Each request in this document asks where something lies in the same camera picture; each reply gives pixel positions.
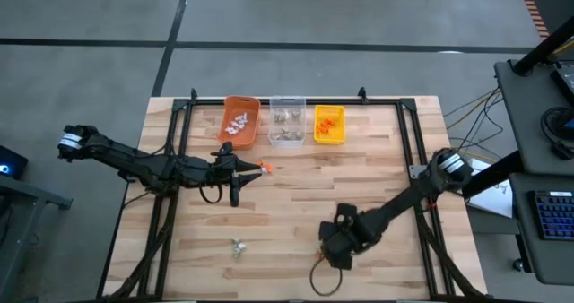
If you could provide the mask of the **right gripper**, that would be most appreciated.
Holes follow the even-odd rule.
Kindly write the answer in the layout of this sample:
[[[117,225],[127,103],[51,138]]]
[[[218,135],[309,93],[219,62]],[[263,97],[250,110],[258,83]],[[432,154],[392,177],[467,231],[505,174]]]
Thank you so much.
[[[321,221],[318,239],[322,256],[331,267],[351,270],[352,256],[380,241],[380,209],[358,211],[349,203],[339,203],[332,221]]]

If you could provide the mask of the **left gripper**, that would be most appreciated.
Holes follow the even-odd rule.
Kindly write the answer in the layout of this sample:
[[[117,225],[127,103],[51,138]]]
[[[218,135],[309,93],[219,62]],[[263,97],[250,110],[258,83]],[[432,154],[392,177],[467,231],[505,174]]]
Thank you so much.
[[[206,180],[199,185],[199,193],[204,201],[209,204],[219,203],[222,199],[222,186],[227,185],[230,189],[230,205],[239,206],[239,190],[248,183],[262,177],[261,173],[251,173],[247,175],[238,174],[236,171],[250,171],[261,169],[261,166],[255,163],[245,162],[237,158],[233,153],[232,142],[226,142],[219,151],[212,152],[215,157],[215,163],[207,170]],[[203,191],[203,186],[216,186],[219,196],[215,201],[209,200]]]

